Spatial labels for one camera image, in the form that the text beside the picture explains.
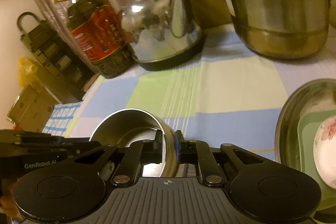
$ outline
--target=metal tray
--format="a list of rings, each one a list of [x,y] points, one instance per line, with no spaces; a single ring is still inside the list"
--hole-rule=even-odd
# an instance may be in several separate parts
[[[318,79],[298,88],[283,106],[275,132],[276,161],[301,170],[298,124],[311,112],[336,109],[336,79]],[[336,223],[336,204],[316,212],[314,219]]]

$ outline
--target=yellow plastic bag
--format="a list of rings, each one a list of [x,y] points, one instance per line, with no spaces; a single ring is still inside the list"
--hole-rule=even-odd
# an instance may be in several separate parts
[[[24,88],[31,85],[36,90],[43,88],[37,74],[39,66],[40,65],[36,61],[26,56],[21,57],[17,68],[18,84]]]

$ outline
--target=round black pad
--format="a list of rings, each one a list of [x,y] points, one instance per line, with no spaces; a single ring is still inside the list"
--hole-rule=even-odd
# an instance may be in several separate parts
[[[259,190],[269,198],[286,199],[296,194],[297,186],[290,179],[270,177],[260,181]]]
[[[97,208],[105,196],[105,183],[90,165],[55,164],[23,176],[13,194],[24,217],[64,223]]]
[[[246,165],[231,182],[230,197],[257,221],[294,223],[316,211],[321,191],[310,176],[274,162]]]
[[[37,186],[38,192],[46,198],[65,198],[77,189],[77,182],[64,176],[55,176],[42,180]]]

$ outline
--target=blue and green tablecloth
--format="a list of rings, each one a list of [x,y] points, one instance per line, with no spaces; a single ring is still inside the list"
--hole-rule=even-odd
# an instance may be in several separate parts
[[[123,75],[102,77],[68,123],[66,136],[88,137],[109,114],[145,109],[163,118],[186,139],[219,147],[234,143],[274,159],[274,132],[288,96],[317,78],[336,78],[336,31],[313,58],[278,62],[248,50],[232,25],[208,34],[203,52],[171,70],[134,66]]]
[[[75,117],[82,102],[70,104],[58,104],[54,106],[54,110],[47,121],[43,133],[50,133],[55,136],[62,136],[67,130],[69,123]]]

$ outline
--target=stainless steel bowl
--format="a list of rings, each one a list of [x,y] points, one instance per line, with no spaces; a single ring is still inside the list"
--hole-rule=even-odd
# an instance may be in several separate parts
[[[336,79],[318,79],[298,88],[286,101],[279,115],[275,132],[277,162],[301,170],[298,123],[305,114],[336,108]],[[318,210],[316,220],[336,223],[336,206]]]
[[[174,146],[174,131],[160,118],[136,108],[122,109],[106,117],[94,130],[90,141],[118,144],[128,147],[138,140],[153,140],[156,130],[164,135],[163,158],[160,164],[148,164],[143,168],[145,177],[174,177],[178,164]]]

